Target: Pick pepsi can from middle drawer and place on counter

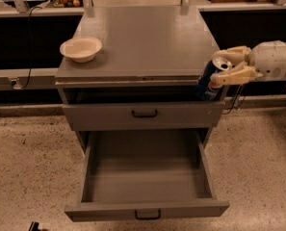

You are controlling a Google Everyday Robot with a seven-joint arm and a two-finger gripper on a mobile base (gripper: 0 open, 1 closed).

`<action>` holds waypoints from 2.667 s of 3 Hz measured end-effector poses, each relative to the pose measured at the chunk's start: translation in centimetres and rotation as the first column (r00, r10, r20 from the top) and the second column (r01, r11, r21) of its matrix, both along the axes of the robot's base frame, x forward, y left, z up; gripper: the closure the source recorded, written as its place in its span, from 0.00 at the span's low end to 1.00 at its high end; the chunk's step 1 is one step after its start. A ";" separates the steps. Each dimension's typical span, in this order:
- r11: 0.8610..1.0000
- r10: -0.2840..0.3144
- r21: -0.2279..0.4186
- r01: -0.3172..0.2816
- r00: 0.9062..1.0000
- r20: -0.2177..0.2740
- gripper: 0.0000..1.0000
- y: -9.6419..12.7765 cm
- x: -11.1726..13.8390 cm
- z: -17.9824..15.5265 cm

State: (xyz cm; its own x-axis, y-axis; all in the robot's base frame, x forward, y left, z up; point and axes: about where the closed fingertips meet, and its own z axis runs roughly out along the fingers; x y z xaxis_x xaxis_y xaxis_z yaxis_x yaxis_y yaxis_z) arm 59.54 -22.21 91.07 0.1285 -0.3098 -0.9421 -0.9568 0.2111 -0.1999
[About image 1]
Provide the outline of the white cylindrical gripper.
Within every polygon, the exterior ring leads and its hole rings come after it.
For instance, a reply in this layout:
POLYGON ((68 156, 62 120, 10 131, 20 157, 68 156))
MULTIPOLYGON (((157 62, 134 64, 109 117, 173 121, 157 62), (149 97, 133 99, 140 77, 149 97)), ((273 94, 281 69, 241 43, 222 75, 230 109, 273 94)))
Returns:
POLYGON ((222 57, 237 65, 247 61, 248 65, 238 65, 231 70, 214 73, 210 79, 214 84, 233 86, 259 81, 279 81, 286 78, 286 42, 276 40, 262 42, 250 49, 235 46, 215 52, 213 59, 222 57))

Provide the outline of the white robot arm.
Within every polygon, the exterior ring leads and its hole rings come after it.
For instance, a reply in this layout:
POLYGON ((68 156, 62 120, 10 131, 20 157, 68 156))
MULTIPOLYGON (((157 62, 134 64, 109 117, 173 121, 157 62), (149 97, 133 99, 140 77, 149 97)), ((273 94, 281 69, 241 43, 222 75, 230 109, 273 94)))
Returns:
POLYGON ((210 77, 218 86, 280 81, 286 79, 286 42, 262 42, 252 49, 246 46, 227 48, 214 53, 211 62, 221 70, 210 77))

